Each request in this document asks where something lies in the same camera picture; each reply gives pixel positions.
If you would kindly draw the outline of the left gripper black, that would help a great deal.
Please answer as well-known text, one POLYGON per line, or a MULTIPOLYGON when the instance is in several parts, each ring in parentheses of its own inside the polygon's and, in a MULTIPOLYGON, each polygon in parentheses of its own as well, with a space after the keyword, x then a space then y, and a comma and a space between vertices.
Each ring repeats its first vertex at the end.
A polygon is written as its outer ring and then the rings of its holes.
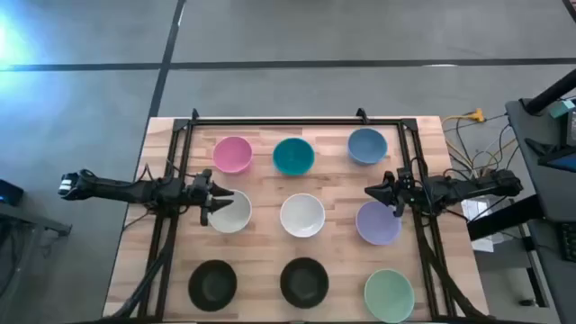
POLYGON ((193 176, 193 181, 185 188, 185 205, 199 206, 203 211, 216 211, 234 203, 231 199, 212 199, 212 196, 232 196, 233 191, 218 186, 212 182, 212 171, 204 169, 193 176))

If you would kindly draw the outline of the off-white bowl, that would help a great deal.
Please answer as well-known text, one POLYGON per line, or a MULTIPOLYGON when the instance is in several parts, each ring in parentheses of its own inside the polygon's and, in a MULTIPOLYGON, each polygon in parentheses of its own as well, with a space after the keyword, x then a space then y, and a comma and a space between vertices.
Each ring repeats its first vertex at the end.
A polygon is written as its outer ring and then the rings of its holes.
POLYGON ((243 230, 252 215, 252 204, 249 198, 239 190, 233 190, 230 199, 233 201, 208 217, 209 224, 220 233, 235 233, 243 230))

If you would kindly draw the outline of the lavender bowl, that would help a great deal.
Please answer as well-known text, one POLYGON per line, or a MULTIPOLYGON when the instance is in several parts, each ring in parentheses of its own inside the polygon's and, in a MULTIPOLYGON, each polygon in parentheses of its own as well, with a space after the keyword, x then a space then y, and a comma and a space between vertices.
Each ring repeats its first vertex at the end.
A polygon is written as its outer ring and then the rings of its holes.
POLYGON ((401 234, 401 219, 381 202, 364 203, 356 213, 355 226, 362 239, 376 246, 390 245, 401 234))

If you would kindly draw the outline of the pink bowl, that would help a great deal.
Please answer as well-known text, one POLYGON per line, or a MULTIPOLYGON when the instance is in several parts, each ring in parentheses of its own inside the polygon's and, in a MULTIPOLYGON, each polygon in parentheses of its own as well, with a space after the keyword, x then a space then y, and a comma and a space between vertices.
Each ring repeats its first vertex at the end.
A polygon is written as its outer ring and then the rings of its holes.
POLYGON ((223 173, 237 174, 245 171, 252 161, 253 149, 244 138, 230 136, 220 140, 212 153, 213 164, 223 173))

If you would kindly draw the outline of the blue bowl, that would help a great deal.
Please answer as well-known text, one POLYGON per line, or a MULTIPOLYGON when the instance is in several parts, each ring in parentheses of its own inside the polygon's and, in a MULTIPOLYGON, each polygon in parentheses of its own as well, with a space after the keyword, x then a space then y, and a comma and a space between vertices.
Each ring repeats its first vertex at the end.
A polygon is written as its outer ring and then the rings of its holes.
POLYGON ((371 128, 354 130, 347 140, 349 157, 358 165, 370 166, 380 163, 388 151, 385 137, 371 128))

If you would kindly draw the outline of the teal bowl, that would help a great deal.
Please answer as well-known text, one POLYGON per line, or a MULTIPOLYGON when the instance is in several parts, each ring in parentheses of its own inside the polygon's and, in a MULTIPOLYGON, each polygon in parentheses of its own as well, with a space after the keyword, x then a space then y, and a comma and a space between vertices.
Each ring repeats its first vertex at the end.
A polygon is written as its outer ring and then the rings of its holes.
POLYGON ((313 147, 304 139, 283 139, 274 147, 274 166, 284 175, 305 175, 311 170, 314 162, 315 152, 313 147))

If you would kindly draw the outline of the black bowl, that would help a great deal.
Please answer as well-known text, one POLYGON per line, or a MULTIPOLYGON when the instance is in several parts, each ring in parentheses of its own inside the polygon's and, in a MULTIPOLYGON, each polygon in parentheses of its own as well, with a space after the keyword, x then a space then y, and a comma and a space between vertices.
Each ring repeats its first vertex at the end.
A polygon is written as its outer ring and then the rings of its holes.
POLYGON ((290 261, 281 272, 280 288, 285 300, 299 309, 321 304, 329 291, 329 276, 324 266, 309 257, 290 261))
POLYGON ((225 308, 236 293, 238 278, 232 266, 213 259, 201 263, 188 282, 188 294, 193 305, 202 311, 225 308))

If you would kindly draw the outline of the white bowl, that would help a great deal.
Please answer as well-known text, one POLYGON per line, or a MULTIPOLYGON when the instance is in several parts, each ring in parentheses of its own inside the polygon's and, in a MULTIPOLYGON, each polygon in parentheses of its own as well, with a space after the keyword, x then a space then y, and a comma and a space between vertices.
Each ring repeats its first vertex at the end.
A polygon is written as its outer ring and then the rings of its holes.
POLYGON ((326 214, 321 201, 308 193, 287 198, 280 210, 280 222, 286 232, 296 238, 310 238, 320 232, 326 214))

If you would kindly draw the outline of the white paper sheet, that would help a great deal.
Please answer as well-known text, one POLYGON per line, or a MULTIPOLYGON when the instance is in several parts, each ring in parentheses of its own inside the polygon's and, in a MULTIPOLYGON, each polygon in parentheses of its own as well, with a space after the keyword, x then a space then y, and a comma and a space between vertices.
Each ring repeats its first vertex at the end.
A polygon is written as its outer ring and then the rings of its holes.
MULTIPOLYGON (((489 205, 486 201, 464 200, 461 202, 463 215, 468 221, 475 219, 481 212, 487 212, 489 205)), ((479 252, 494 252, 492 235, 472 241, 472 249, 479 252)))

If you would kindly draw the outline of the mint green bowl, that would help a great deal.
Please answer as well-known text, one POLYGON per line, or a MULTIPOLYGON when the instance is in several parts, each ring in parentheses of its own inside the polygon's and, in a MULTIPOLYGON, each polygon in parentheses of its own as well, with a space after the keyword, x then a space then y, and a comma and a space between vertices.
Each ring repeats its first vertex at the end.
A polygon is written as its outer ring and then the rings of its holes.
POLYGON ((393 269, 372 273, 364 284, 364 303, 378 320, 391 324, 408 319, 415 306, 415 293, 407 277, 393 269))

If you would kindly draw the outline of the black keyboard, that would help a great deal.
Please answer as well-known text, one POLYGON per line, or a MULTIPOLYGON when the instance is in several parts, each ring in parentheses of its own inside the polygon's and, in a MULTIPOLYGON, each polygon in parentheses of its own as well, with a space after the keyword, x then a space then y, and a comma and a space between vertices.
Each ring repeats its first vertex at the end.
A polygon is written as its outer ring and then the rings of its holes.
POLYGON ((559 223, 557 229, 563 259, 576 263, 576 222, 559 223))

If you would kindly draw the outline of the black pole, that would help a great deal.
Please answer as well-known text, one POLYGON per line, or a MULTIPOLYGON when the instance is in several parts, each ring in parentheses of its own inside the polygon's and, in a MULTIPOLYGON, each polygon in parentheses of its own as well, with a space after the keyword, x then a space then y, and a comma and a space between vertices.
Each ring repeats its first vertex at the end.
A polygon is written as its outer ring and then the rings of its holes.
POLYGON ((574 88, 576 88, 576 68, 525 103, 524 109, 527 113, 536 115, 574 88))

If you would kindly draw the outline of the teal box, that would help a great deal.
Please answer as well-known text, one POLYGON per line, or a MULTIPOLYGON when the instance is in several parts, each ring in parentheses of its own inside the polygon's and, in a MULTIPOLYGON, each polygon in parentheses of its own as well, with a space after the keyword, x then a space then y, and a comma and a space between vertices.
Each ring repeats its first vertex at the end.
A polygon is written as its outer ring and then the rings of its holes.
POLYGON ((560 100, 548 106, 548 113, 553 119, 558 119, 576 108, 573 100, 560 100))

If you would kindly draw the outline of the black device with blue light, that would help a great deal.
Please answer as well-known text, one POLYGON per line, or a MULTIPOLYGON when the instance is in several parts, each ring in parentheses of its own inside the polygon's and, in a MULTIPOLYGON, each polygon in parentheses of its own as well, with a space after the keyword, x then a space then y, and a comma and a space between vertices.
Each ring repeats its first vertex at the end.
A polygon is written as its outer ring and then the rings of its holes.
POLYGON ((23 199, 24 190, 5 180, 0 179, 0 203, 18 206, 23 199))

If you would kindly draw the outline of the black aluminium table frame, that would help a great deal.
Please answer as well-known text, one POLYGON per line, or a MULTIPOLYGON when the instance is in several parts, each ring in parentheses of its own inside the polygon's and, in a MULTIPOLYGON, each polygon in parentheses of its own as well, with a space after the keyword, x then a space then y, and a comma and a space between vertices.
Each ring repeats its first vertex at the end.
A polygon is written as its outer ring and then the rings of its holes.
POLYGON ((175 251, 167 285, 154 282, 145 316, 161 322, 297 322, 369 321, 365 307, 366 279, 376 270, 392 268, 411 282, 416 305, 411 317, 431 317, 421 270, 414 219, 402 218, 402 232, 389 246, 365 242, 356 232, 357 210, 368 201, 365 188, 381 182, 388 170, 402 167, 421 153, 431 175, 444 175, 451 161, 441 121, 436 116, 335 118, 201 118, 191 130, 181 129, 177 118, 153 119, 146 132, 140 163, 154 173, 165 170, 170 149, 191 146, 188 169, 198 172, 212 165, 212 151, 228 136, 247 139, 253 148, 250 168, 237 175, 214 174, 217 184, 244 192, 252 203, 250 223, 240 232, 220 234, 203 227, 193 208, 182 215, 175 231, 175 251), (379 131, 388 143, 385 158, 362 166, 348 155, 347 140, 358 129, 379 131), (305 175, 280 173, 273 163, 275 146, 288 138, 308 141, 315 162, 305 175), (320 232, 296 238, 284 230, 280 210, 294 194, 311 194, 324 206, 326 219, 320 232), (326 299, 317 307, 300 310, 281 294, 279 276, 296 257, 319 260, 329 276, 326 299), (228 262, 238 278, 234 299, 215 312, 197 310, 187 286, 194 269, 210 259, 228 262))

